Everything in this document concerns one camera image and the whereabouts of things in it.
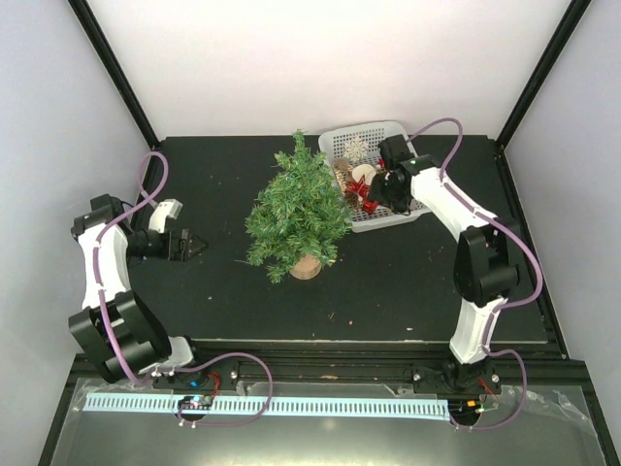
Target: white snowflake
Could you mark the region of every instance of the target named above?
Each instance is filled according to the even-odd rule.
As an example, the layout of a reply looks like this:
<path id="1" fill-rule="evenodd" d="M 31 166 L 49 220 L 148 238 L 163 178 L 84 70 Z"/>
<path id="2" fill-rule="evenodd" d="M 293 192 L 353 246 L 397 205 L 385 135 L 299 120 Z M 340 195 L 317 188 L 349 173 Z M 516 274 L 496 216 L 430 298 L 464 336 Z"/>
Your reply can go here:
<path id="1" fill-rule="evenodd" d="M 360 138 L 354 138 L 345 142 L 343 156 L 351 163 L 361 162 L 369 153 L 369 143 Z"/>

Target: black post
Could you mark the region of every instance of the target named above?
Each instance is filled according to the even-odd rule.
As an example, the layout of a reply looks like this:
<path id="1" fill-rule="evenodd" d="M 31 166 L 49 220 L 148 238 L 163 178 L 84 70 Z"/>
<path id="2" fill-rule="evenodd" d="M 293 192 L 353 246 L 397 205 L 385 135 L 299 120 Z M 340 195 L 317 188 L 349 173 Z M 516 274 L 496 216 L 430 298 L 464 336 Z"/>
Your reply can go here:
<path id="1" fill-rule="evenodd" d="M 114 52 L 106 40 L 104 31 L 102 31 L 101 27 L 99 27 L 95 14 L 93 14 L 92 10 L 88 6 L 88 2 L 86 0 L 68 1 L 71 8 L 74 9 L 76 17 L 78 17 L 78 20 L 80 21 L 84 32 L 88 36 L 88 39 L 90 39 L 90 42 L 97 51 L 99 58 L 106 67 L 106 70 L 108 70 L 110 77 L 113 79 L 116 89 L 118 89 L 120 96 L 123 98 L 123 101 L 125 101 L 125 105 L 136 121 L 138 128 L 141 133 L 143 133 L 143 137 L 147 141 L 148 146 L 152 149 L 158 148 L 159 140 L 148 122 L 147 115 L 143 111 L 140 102 L 138 102 L 138 98 L 136 97 L 132 86 L 129 84 L 129 81 L 127 81 L 127 77 L 123 73 L 118 60 L 116 60 Z"/>
<path id="2" fill-rule="evenodd" d="M 501 134 L 498 138 L 496 138 L 496 144 L 498 144 L 501 149 L 507 146 L 511 137 L 515 133 L 515 130 L 520 125 L 522 118 L 526 115 L 526 112 L 528 112 L 528 109 L 535 100 L 541 85 L 550 73 L 554 63 L 556 63 L 556 59 L 561 54 L 561 51 L 563 51 L 565 44 L 572 35 L 575 27 L 580 22 L 582 15 L 584 15 L 584 12 L 590 3 L 591 0 L 572 0 L 568 6 L 565 14 L 561 18 L 561 22 L 559 22 L 559 25 L 554 31 L 550 42 L 543 51 L 543 54 L 539 59 L 539 63 L 535 67 L 535 71 L 533 71 L 531 78 L 528 79 L 524 90 L 522 90 L 520 98 L 517 100 L 515 107 L 513 107 L 511 115 L 509 115 Z"/>

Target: green pine needles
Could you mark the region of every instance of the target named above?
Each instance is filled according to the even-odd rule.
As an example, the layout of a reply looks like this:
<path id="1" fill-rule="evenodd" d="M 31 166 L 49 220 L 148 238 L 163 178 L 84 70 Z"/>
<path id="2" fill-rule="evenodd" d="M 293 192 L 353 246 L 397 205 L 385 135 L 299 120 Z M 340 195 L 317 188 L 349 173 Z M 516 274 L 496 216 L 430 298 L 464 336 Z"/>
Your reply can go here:
<path id="1" fill-rule="evenodd" d="M 272 283 L 280 282 L 306 254 L 332 265 L 337 259 L 334 242 L 351 226 L 351 211 L 333 187 L 325 154 L 312 155 L 300 130 L 293 139 L 293 155 L 282 151 L 275 155 L 282 171 L 259 192 L 259 205 L 245 221 L 254 239 L 248 262 L 261 265 L 273 257 L 275 263 L 267 266 Z"/>

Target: plastic basket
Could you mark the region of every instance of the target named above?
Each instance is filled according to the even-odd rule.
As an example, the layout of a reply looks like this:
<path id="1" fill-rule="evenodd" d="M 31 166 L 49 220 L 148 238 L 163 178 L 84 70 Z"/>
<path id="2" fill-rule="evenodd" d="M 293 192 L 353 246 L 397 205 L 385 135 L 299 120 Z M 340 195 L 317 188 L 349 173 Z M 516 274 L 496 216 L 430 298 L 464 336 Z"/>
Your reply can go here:
<path id="1" fill-rule="evenodd" d="M 323 133 L 319 136 L 319 148 L 326 153 L 326 163 L 332 168 L 334 160 L 344 156 L 345 143 L 359 138 L 369 145 L 369 153 L 365 159 L 360 160 L 356 165 L 369 163 L 376 166 L 381 159 L 377 145 L 384 139 L 397 134 L 402 134 L 405 138 L 408 137 L 405 128 L 396 121 L 377 121 L 375 123 L 357 124 L 355 126 L 348 126 L 346 128 L 339 128 L 334 131 Z M 411 143 L 408 143 L 408 147 L 412 153 L 416 155 Z M 411 212 L 409 215 L 404 216 L 393 214 L 389 209 L 379 206 L 372 215 L 369 215 L 358 208 L 354 212 L 354 216 L 351 220 L 351 229 L 354 233 L 362 233 L 363 231 L 414 221 L 423 214 L 430 212 L 423 204 L 413 200 L 410 205 L 410 210 Z"/>

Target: wooden tree stand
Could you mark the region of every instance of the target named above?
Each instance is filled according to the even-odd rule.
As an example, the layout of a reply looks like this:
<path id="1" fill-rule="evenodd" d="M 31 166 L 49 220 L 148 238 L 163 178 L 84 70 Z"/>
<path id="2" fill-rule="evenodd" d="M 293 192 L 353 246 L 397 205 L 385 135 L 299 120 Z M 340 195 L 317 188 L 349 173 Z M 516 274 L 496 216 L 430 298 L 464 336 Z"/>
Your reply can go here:
<path id="1" fill-rule="evenodd" d="M 321 272 L 321 262 L 311 254 L 307 254 L 295 264 L 289 273 L 299 280 L 310 280 Z"/>

